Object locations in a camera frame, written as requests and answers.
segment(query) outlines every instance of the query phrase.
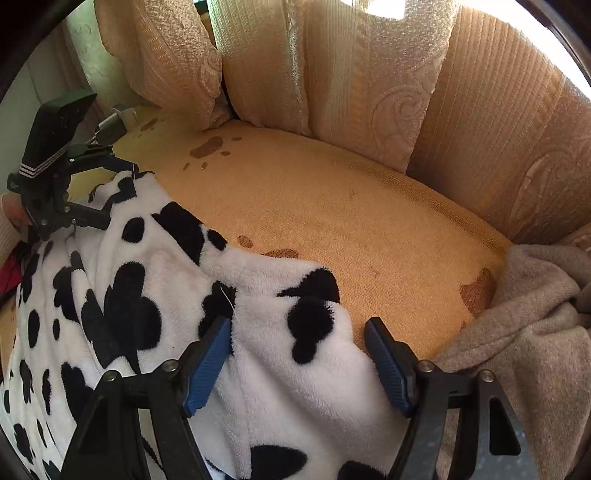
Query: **seat cushion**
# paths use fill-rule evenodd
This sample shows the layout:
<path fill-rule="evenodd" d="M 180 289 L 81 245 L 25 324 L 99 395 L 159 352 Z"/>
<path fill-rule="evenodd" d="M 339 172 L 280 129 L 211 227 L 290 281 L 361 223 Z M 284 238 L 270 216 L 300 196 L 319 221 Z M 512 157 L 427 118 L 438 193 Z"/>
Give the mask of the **seat cushion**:
<path fill-rule="evenodd" d="M 511 243 L 419 182 L 287 132 L 230 121 L 195 133 L 161 110 L 138 115 L 116 154 L 234 245 L 327 265 L 361 348 L 380 316 L 432 356 L 492 299 Z"/>

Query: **white string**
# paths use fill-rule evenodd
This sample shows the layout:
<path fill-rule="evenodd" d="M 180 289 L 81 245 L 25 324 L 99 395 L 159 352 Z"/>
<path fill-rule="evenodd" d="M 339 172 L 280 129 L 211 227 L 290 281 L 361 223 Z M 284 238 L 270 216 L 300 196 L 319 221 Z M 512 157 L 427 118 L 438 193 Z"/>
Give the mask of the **white string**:
<path fill-rule="evenodd" d="M 238 315 L 236 315 L 236 309 L 234 308 L 234 305 L 232 305 L 232 302 L 228 298 L 228 295 L 226 295 L 226 292 L 223 291 L 223 288 L 222 287 L 220 287 L 220 290 L 222 291 L 223 295 L 226 297 L 226 300 L 230 304 L 230 307 L 232 307 L 232 311 L 234 312 L 234 316 L 236 317 L 236 320 L 238 320 Z"/>

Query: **sunlight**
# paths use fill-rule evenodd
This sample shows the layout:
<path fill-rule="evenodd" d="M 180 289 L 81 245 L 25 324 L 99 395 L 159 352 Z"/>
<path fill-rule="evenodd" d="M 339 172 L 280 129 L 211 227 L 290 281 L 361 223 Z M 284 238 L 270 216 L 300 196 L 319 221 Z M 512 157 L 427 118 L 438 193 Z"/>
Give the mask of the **sunlight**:
<path fill-rule="evenodd" d="M 591 86 L 560 40 L 515 0 L 461 0 L 461 2 L 467 7 L 492 15 L 522 32 L 556 68 L 587 98 L 591 99 Z"/>
<path fill-rule="evenodd" d="M 340 0 L 344 4 L 353 5 L 358 0 Z M 368 13 L 376 17 L 393 18 L 402 20 L 404 18 L 404 7 L 406 0 L 369 0 Z"/>

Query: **person's hand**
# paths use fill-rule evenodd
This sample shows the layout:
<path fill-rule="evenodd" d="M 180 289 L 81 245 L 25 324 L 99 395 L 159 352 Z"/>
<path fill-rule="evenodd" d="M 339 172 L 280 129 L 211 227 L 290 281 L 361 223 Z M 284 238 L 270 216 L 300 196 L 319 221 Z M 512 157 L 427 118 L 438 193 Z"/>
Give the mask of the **person's hand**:
<path fill-rule="evenodd" d="M 24 225 L 31 225 L 18 193 L 8 192 L 2 195 L 2 211 L 17 229 Z"/>

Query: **black spot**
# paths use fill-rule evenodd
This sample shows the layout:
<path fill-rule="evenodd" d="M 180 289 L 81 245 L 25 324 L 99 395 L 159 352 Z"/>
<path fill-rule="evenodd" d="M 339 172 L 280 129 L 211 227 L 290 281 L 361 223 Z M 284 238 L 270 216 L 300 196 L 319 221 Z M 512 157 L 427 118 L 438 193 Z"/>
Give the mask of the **black spot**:
<path fill-rule="evenodd" d="M 41 441 L 43 442 L 43 446 L 47 448 L 47 443 L 45 442 L 45 435 L 43 435 L 43 427 L 41 426 L 39 420 L 37 420 L 37 430 L 39 432 L 39 436 L 41 437 Z"/>
<path fill-rule="evenodd" d="M 45 250 L 43 251 L 43 260 L 45 260 L 47 258 L 47 255 L 49 255 L 52 248 L 53 248 L 53 241 L 49 240 L 47 242 L 47 245 L 45 245 Z"/>
<path fill-rule="evenodd" d="M 63 267 L 55 277 L 53 277 L 53 288 L 56 294 L 53 297 L 53 304 L 61 307 L 64 317 L 71 322 L 80 323 L 76 308 L 74 306 L 74 297 L 72 295 L 72 268 Z"/>
<path fill-rule="evenodd" d="M 33 275 L 37 271 L 37 263 L 39 262 L 39 254 L 34 254 L 27 267 L 25 268 L 25 273 L 22 275 L 21 280 L 21 293 L 22 293 L 22 300 L 26 302 L 29 299 L 29 295 L 31 294 L 31 290 L 33 289 Z"/>
<path fill-rule="evenodd" d="M 189 258 L 199 265 L 205 241 L 201 221 L 176 202 L 170 202 L 160 213 L 153 213 L 152 217 L 176 240 Z"/>
<path fill-rule="evenodd" d="M 61 381 L 64 384 L 68 408 L 77 423 L 92 395 L 92 388 L 86 385 L 82 370 L 78 367 L 72 368 L 67 362 L 61 366 Z"/>
<path fill-rule="evenodd" d="M 60 480 L 60 471 L 52 461 L 47 464 L 43 460 L 43 468 L 45 469 L 48 480 Z"/>
<path fill-rule="evenodd" d="M 144 237 L 144 219 L 142 217 L 132 218 L 125 224 L 121 238 L 130 244 L 141 242 Z"/>
<path fill-rule="evenodd" d="M 95 196 L 96 196 L 96 189 L 97 189 L 98 187 L 100 187 L 101 185 L 104 185 L 104 183 L 99 183 L 99 184 L 98 184 L 96 187 L 94 187 L 94 188 L 93 188 L 93 189 L 90 191 L 90 193 L 88 194 L 88 203 L 92 203 L 92 202 L 94 201 L 94 199 L 95 199 Z"/>
<path fill-rule="evenodd" d="M 105 206 L 102 208 L 103 212 L 111 214 L 111 209 L 113 208 L 113 205 L 126 202 L 127 200 L 130 200 L 137 196 L 135 192 L 134 181 L 131 177 L 122 178 L 117 183 L 117 186 L 119 187 L 119 191 L 109 197 L 109 199 L 105 203 Z"/>
<path fill-rule="evenodd" d="M 386 476 L 364 463 L 350 460 L 339 470 L 336 480 L 386 480 Z"/>
<path fill-rule="evenodd" d="M 29 460 L 30 464 L 33 464 L 33 452 L 31 451 L 31 444 L 29 443 L 29 437 L 24 427 L 17 423 L 14 426 L 14 437 L 17 441 L 17 449 L 21 452 L 21 455 Z"/>
<path fill-rule="evenodd" d="M 43 400 L 45 401 L 45 411 L 47 414 L 51 414 L 51 384 L 49 383 L 49 369 L 43 372 L 43 380 L 41 385 L 41 393 L 43 394 Z"/>
<path fill-rule="evenodd" d="M 158 307 L 152 300 L 142 296 L 144 278 L 145 268 L 140 263 L 128 262 L 119 267 L 113 287 L 107 287 L 103 310 L 114 343 L 112 348 L 110 344 L 100 347 L 93 344 L 95 352 L 104 349 L 107 357 L 122 352 L 137 374 L 141 373 L 137 351 L 156 347 L 162 331 Z"/>
<path fill-rule="evenodd" d="M 236 289 L 224 285 L 222 282 L 215 281 L 212 285 L 212 292 L 203 299 L 203 311 L 205 315 L 199 322 L 197 333 L 199 338 L 203 338 L 213 322 L 218 317 L 231 319 L 234 315 L 234 304 L 236 299 Z"/>
<path fill-rule="evenodd" d="M 320 300 L 340 302 L 339 286 L 335 276 L 325 268 L 308 273 L 297 287 L 286 288 L 279 297 L 315 297 Z"/>
<path fill-rule="evenodd" d="M 53 338 L 56 341 L 60 339 L 60 321 L 58 319 L 53 321 Z"/>
<path fill-rule="evenodd" d="M 251 447 L 251 478 L 282 480 L 302 470 L 307 461 L 307 455 L 295 448 L 257 445 Z"/>
<path fill-rule="evenodd" d="M 29 348 L 33 348 L 37 344 L 39 338 L 39 314 L 36 310 L 31 310 L 28 321 L 29 330 Z"/>
<path fill-rule="evenodd" d="M 215 230 L 207 231 L 207 239 L 220 252 L 223 252 L 224 248 L 226 248 L 226 245 L 228 244 L 227 240 L 224 237 L 222 237 L 219 233 L 217 233 Z"/>
<path fill-rule="evenodd" d="M 31 401 L 31 392 L 33 392 L 33 376 L 31 375 L 29 366 L 24 360 L 21 360 L 19 372 L 22 379 L 22 398 L 25 403 L 29 403 Z"/>
<path fill-rule="evenodd" d="M 47 424 L 47 422 L 45 422 L 45 426 L 47 427 L 47 431 L 49 432 L 49 436 L 51 437 L 51 441 L 53 442 L 53 445 L 56 444 L 56 441 L 53 438 L 53 435 L 51 434 L 51 430 L 49 429 L 49 425 Z"/>
<path fill-rule="evenodd" d="M 72 264 L 72 271 L 74 270 L 84 270 L 84 265 L 82 264 L 82 258 L 80 254 L 74 250 L 70 255 L 70 263 Z"/>
<path fill-rule="evenodd" d="M 143 179 L 144 176 L 147 175 L 148 173 L 150 173 L 151 175 L 156 175 L 153 171 L 146 170 L 146 171 L 141 171 L 139 173 L 136 173 L 135 179 L 136 180 Z"/>
<path fill-rule="evenodd" d="M 106 368 L 113 360 L 124 354 L 109 329 L 109 322 L 105 321 L 94 292 L 90 289 L 86 291 L 86 301 L 82 306 L 80 317 L 82 318 L 84 334 L 92 344 L 96 359 L 103 368 Z"/>
<path fill-rule="evenodd" d="M 305 297 L 287 313 L 287 326 L 295 338 L 291 351 L 293 359 L 300 365 L 309 364 L 318 343 L 333 329 L 332 312 L 326 302 Z"/>

